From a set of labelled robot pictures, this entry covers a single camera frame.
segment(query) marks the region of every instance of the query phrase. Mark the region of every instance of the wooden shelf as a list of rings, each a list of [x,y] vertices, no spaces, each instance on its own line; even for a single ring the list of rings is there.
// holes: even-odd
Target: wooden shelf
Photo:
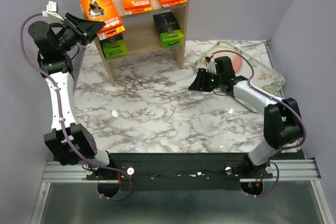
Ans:
[[[115,8],[118,11],[119,16],[122,17],[123,19],[144,14],[153,15],[155,13],[162,12],[165,10],[171,10],[184,35],[184,43],[180,46],[172,48],[179,68],[183,69],[189,0],[187,3],[184,3],[182,5],[170,6],[165,8],[161,6],[158,0],[150,0],[152,7],[152,10],[150,12],[131,14],[131,15],[125,14],[122,0],[112,0],[112,1],[114,3]],[[81,10],[84,18],[87,19],[83,8]],[[123,59],[126,57],[132,57],[139,54],[144,54],[147,52],[153,52],[162,48],[162,44],[160,42],[158,35],[156,34],[153,22],[145,22],[136,25],[125,26],[125,31],[122,33],[122,36],[124,38],[128,54],[126,56],[117,57],[109,60],[105,59],[99,39],[96,38],[94,40],[100,58],[106,68],[107,74],[109,75],[109,78],[113,86],[116,86],[116,81],[113,72],[113,61]]]
[[[181,7],[185,6],[185,4],[182,4],[182,5],[175,5],[175,6],[169,6],[169,7],[162,7],[158,0],[150,0],[151,7],[152,7],[152,10],[150,12],[126,15],[122,0],[112,0],[112,1],[113,1],[113,4],[114,4],[115,8],[118,11],[119,16],[122,17],[122,18],[129,18],[129,17],[139,16],[139,15],[144,15],[144,14],[147,14],[147,13],[151,13],[151,15],[153,15],[155,13],[162,12],[164,10],[181,8]]]
[[[140,23],[127,26],[122,33],[128,54],[125,56],[109,59],[114,61],[126,57],[153,52],[162,48],[159,36],[156,33],[153,22]]]

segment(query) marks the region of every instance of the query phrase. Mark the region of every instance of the white connector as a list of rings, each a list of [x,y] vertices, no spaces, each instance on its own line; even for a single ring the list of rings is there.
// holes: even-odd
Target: white connector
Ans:
[[[57,14],[57,2],[49,1],[47,9],[42,12],[42,15],[49,18],[52,23],[61,23],[63,18]]]
[[[57,3],[49,1],[47,5],[47,12],[57,13]]]
[[[211,59],[211,61],[209,62],[206,71],[209,73],[217,73],[216,71],[216,63],[214,59]]]

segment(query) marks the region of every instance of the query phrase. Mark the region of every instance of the gray floor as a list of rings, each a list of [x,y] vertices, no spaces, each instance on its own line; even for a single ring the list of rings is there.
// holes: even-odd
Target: gray floor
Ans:
[[[53,185],[42,223],[323,223],[310,182],[280,182],[258,199],[241,191],[151,191],[110,202],[96,192],[94,184]]]

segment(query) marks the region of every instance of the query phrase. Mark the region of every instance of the cable connector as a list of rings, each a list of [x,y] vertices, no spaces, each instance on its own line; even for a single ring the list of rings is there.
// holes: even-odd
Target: cable connector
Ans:
[[[64,19],[57,14],[57,2],[49,1],[47,9],[42,12],[42,16],[49,18],[51,22],[61,23]]]

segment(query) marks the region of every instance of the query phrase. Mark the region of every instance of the pink object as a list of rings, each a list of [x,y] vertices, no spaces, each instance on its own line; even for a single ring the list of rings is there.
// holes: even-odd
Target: pink object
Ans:
[[[241,59],[241,57],[235,56],[233,60],[231,61],[232,61],[233,70],[235,71],[235,73],[238,72],[240,68],[242,67],[243,60]]]

